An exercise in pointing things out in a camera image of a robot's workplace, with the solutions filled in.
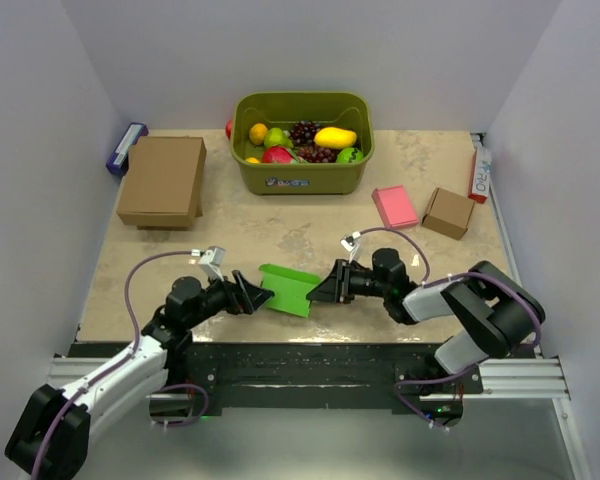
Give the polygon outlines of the green paper box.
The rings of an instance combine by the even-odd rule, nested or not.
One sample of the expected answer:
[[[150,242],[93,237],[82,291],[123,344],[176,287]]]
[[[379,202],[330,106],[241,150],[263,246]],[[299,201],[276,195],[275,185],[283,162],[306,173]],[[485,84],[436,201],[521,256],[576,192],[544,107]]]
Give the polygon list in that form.
[[[262,275],[260,286],[274,293],[265,303],[266,308],[302,318],[309,317],[311,301],[306,296],[321,283],[318,275],[275,264],[263,264],[259,271]]]

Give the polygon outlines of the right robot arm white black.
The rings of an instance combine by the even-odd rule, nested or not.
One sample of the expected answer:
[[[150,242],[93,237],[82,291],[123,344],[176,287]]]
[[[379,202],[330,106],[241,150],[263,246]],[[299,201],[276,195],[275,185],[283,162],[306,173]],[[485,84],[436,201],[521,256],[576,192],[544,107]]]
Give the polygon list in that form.
[[[439,345],[409,379],[423,378],[439,393],[449,392],[470,367],[509,356],[529,335],[539,339],[546,318],[532,295],[488,261],[417,285],[393,248],[376,250],[370,268],[354,260],[336,260],[306,299],[347,304],[357,296],[382,299],[386,312],[399,324],[447,316],[460,322],[462,330]]]

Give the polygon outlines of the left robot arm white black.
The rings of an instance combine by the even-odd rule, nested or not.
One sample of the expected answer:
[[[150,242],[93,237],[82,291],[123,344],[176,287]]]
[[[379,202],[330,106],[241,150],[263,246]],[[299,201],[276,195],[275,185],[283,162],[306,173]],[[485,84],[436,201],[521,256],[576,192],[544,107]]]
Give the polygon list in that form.
[[[203,286],[194,277],[177,279],[151,321],[117,355],[80,379],[30,396],[5,447],[5,456],[33,479],[72,479],[90,444],[147,395],[176,392],[187,380],[178,362],[192,343],[192,328],[221,311],[255,313],[274,292],[231,279]]]

